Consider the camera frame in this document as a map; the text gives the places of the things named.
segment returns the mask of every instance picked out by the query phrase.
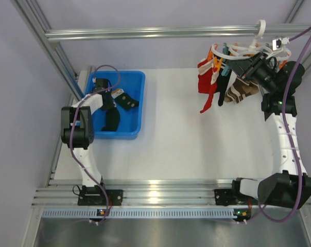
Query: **hanging clothes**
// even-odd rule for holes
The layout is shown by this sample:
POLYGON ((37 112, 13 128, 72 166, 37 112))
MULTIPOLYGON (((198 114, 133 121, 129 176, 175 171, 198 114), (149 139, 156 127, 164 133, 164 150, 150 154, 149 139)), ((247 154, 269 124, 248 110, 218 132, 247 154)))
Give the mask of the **hanging clothes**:
POLYGON ((207 59, 203 59, 198 64, 198 92, 200 94, 208 94, 207 102, 200 113, 204 113, 212 106, 214 94, 219 92, 220 97, 218 105, 222 106, 228 83, 231 76, 231 70, 226 68, 223 72, 222 67, 223 58, 214 56, 212 48, 210 49, 207 59))
POLYGON ((258 83, 255 80, 243 81, 239 77, 236 78, 235 82, 229 87, 226 92, 224 101, 237 103, 241 102, 248 96, 258 93, 258 83))

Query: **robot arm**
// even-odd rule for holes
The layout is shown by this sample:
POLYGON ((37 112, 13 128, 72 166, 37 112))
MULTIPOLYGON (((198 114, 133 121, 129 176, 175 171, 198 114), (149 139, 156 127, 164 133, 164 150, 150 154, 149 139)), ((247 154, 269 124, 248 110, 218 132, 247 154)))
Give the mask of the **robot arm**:
MULTIPOLYGON (((75 157, 84 168, 80 168, 82 175, 82 188, 79 188, 79 206, 101 206, 106 205, 106 195, 99 185, 97 185, 87 174, 90 174, 105 189, 102 176, 97 169, 91 144, 94 141, 94 127, 92 114, 104 105, 103 94, 94 94, 71 107, 63 107, 61 111, 61 139, 70 148, 70 135, 72 131, 73 119, 78 105, 79 108, 76 126, 73 133, 72 148, 75 157)), ((120 206, 123 201, 123 190, 106 189, 107 196, 111 199, 113 206, 120 206)))
MULTIPOLYGON (((296 137, 296 118, 287 114, 286 119, 291 129, 298 157, 300 157, 296 137)), ((266 125, 271 138, 273 175, 264 180, 240 179, 239 193, 253 197, 261 204, 292 208, 297 194, 298 171, 282 115, 272 113, 266 120, 266 125)), ((300 165, 303 173, 303 191, 298 208, 311 196, 311 178, 307 176, 301 159, 300 165)))
MULTIPOLYGON (((286 101, 286 120, 290 133, 286 133, 282 117, 282 99, 288 77, 295 65, 294 61, 287 62, 276 72, 269 63, 267 55, 260 52, 251 58, 227 61, 227 65, 242 79, 253 78, 269 93, 263 96, 262 111, 271 138, 273 154, 273 175, 263 180, 238 178, 232 182, 232 191, 240 200, 253 197, 261 204, 293 208, 298 191, 298 170, 294 161, 289 135, 292 136, 297 155, 300 152, 296 137, 295 98, 293 93, 302 82, 304 68, 300 64, 289 87, 286 101)), ((298 208, 311 196, 311 178, 301 162, 302 195, 298 208)))
MULTIPOLYGON (((84 164, 85 169, 91 174, 97 181, 101 182, 102 176, 99 173, 95 164, 95 159, 91 144, 94 140, 94 128, 92 126, 92 114, 103 106, 103 100, 101 94, 95 94, 85 100, 79 110, 77 119, 77 126, 75 127, 75 133, 73 136, 73 152, 76 158, 84 164)), ((70 147, 70 134, 73 117, 78 107, 78 102, 71 107, 62 108, 62 133, 61 138, 64 143, 70 147)), ((94 187, 96 184, 85 173, 84 168, 80 168, 82 175, 82 185, 86 187, 94 187)))

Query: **aluminum frame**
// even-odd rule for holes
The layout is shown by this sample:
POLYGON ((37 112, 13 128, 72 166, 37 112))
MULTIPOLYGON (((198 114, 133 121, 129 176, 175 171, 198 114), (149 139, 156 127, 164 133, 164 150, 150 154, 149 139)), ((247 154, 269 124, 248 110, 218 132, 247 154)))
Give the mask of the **aluminum frame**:
POLYGON ((305 0, 296 0, 293 6, 291 7, 287 17, 285 18, 285 23, 292 23, 295 19, 298 13, 300 12, 301 8, 303 7, 303 4, 305 3, 305 0))
MULTIPOLYGON (((311 24, 269 24, 265 36, 289 36, 299 34, 311 24)), ((154 39, 154 38, 191 38, 191 37, 243 37, 254 36, 259 26, 213 26, 213 27, 149 27, 121 29, 68 29, 47 30, 45 36, 50 42, 112 40, 112 39, 154 39)))
POLYGON ((55 69, 68 85, 72 96, 75 99, 80 100, 83 97, 83 93, 76 82, 72 67, 69 65, 68 59, 61 48, 56 47, 54 50, 54 47, 46 38, 44 31, 46 25, 40 24, 39 20, 41 17, 36 13, 35 5, 33 5, 30 0, 11 0, 11 2, 34 35, 35 39, 48 55, 55 69))
MULTIPOLYGON (((37 190, 36 197, 33 201, 33 206, 30 213, 30 223, 24 236, 24 242, 22 246, 33 246, 33 243, 37 236, 40 219, 42 218, 45 209, 53 208, 55 211, 61 209, 63 211, 72 211, 74 209, 83 208, 84 210, 89 211, 89 209, 91 208, 100 208, 77 206, 76 197, 73 201, 67 199, 67 197, 70 198, 72 196, 72 186, 81 181, 71 180, 65 181, 65 183, 61 182, 62 181, 53 181, 53 183, 51 183, 48 188, 39 188, 37 190), (49 202, 46 198, 55 198, 55 200, 49 202)), ((196 191, 198 191, 197 193, 205 193, 213 192, 215 188, 228 188, 230 187, 231 180, 105 180, 105 183, 108 188, 123 188, 124 194, 126 195, 127 193, 131 193, 131 195, 128 194, 128 196, 124 198, 124 205, 120 207, 113 207, 117 212, 120 212, 122 210, 136 212, 153 212, 158 211, 158 209, 165 208, 168 209, 168 211, 183 210, 185 212, 188 212, 186 210, 187 208, 193 209, 191 212, 200 210, 212 211, 221 208, 226 208, 227 210, 230 208, 247 208, 247 206, 243 205, 228 207, 216 206, 214 201, 211 202, 211 200, 209 200, 210 203, 205 204, 205 202, 201 199, 191 197, 191 195, 193 195, 196 191), (169 204, 153 203, 152 199, 155 197, 153 191, 158 192, 159 194, 157 195, 157 197, 165 198, 165 200, 169 204), (125 205, 125 201, 127 202, 127 200, 129 200, 129 197, 132 196, 133 193, 135 194, 135 196, 140 195, 141 200, 137 199, 135 200, 135 203, 130 202, 125 205), (145 203, 146 198, 150 199, 149 203, 145 203), (171 201, 175 200, 175 198, 179 198, 181 200, 181 203, 173 205, 171 201)), ((299 212, 301 217, 301 224, 304 226, 305 232, 311 244, 311 202, 306 202, 304 206, 299 210, 299 212)))

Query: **striped cloth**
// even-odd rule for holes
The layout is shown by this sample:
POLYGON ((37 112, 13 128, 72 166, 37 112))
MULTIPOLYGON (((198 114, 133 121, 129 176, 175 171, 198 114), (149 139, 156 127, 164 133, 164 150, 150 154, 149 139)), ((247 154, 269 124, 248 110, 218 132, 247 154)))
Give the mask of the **striped cloth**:
POLYGON ((239 103, 246 97, 256 93, 258 93, 258 83, 255 80, 243 81, 237 77, 232 86, 227 90, 224 101, 236 101, 239 103))

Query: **metal rail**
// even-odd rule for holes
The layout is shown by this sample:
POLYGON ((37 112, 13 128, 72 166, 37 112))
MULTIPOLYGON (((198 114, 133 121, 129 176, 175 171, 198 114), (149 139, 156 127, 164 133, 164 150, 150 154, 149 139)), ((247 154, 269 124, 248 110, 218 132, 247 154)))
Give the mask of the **metal rail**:
MULTIPOLYGON (((104 180, 107 189, 124 190, 122 207, 218 207, 214 189, 231 188, 232 180, 104 180)), ((47 188, 39 188, 33 207, 77 207, 74 185, 81 181, 51 180, 47 188)))
MULTIPOLYGON (((25 0, 25 1, 28 4, 29 8, 33 11, 43 31, 45 32, 46 30, 51 29, 51 26, 48 20, 46 19, 45 15, 43 14, 37 1, 36 0, 25 0)), ((74 76, 75 75, 74 69, 60 44, 57 45, 54 52, 58 55, 68 73, 74 76)))
MULTIPOLYGON (((299 34, 311 24, 272 24, 267 25, 264 36, 289 36, 299 34)), ((72 29, 47 30, 45 36, 50 42, 74 40, 110 39, 153 39, 181 37, 227 37, 253 36, 259 30, 251 26, 213 26, 213 27, 159 27, 159 28, 122 28, 122 29, 72 29)))
POLYGON ((303 4, 306 2, 306 0, 296 0, 295 3, 293 4, 293 6, 291 7, 286 19, 285 19, 285 23, 292 23, 296 16, 298 15, 298 13, 300 12, 303 4))
POLYGON ((82 90, 79 88, 75 74, 73 74, 72 68, 68 65, 64 54, 59 51, 57 53, 48 39, 45 37, 44 25, 40 24, 40 19, 35 11, 35 5, 25 0, 11 0, 22 19, 25 21, 27 27, 31 30, 35 39, 39 42, 45 53, 48 55, 50 61, 62 76, 66 84, 68 85, 73 97, 80 100, 83 96, 82 90))

